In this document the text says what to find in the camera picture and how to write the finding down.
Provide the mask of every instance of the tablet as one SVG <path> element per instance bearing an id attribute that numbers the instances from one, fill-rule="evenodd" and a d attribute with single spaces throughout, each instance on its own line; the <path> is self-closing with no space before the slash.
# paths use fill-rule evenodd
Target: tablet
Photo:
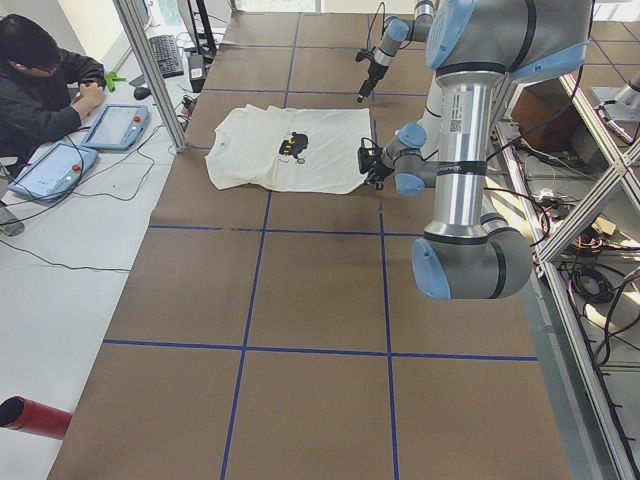
<path id="1" fill-rule="evenodd" d="M 26 167 L 8 186 L 23 197 L 51 202 L 69 193 L 96 161 L 98 152 L 67 142 L 56 142 Z"/>
<path id="2" fill-rule="evenodd" d="M 105 105 L 82 140 L 95 150 L 128 150 L 149 120 L 144 105 Z"/>

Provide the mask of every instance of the computer mouse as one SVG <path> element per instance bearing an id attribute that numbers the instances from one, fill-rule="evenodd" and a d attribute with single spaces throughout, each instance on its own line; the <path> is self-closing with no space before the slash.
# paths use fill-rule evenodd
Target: computer mouse
<path id="1" fill-rule="evenodd" d="M 135 98 L 136 100 L 144 100 L 149 95 L 151 95 L 151 90 L 149 90 L 147 87 L 136 87 L 136 89 L 133 91 L 133 98 Z"/>

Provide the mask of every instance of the keyboard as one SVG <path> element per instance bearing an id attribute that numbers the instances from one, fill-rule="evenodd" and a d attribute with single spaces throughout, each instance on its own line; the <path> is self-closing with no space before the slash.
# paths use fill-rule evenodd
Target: keyboard
<path id="1" fill-rule="evenodd" d="M 173 35 L 158 35 L 149 39 L 151 51 L 158 62 L 160 73 L 164 78 L 184 75 L 182 58 L 176 45 L 176 37 Z"/>

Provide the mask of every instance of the red cylinder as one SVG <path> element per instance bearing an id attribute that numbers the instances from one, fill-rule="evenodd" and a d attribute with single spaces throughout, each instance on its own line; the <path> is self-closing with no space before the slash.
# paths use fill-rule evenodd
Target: red cylinder
<path id="1" fill-rule="evenodd" d="M 11 397 L 0 405 L 0 427 L 62 440 L 71 414 L 22 397 Z"/>

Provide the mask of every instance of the robot logo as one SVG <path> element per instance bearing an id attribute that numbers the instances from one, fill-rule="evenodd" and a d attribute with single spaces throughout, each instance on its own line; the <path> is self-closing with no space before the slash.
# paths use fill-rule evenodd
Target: robot logo
<path id="1" fill-rule="evenodd" d="M 309 137 L 304 133 L 291 132 L 291 138 L 288 138 L 280 145 L 278 153 L 286 157 L 293 157 L 296 159 L 296 163 L 303 164 L 304 158 L 300 158 L 299 155 L 302 151 L 309 146 Z"/>

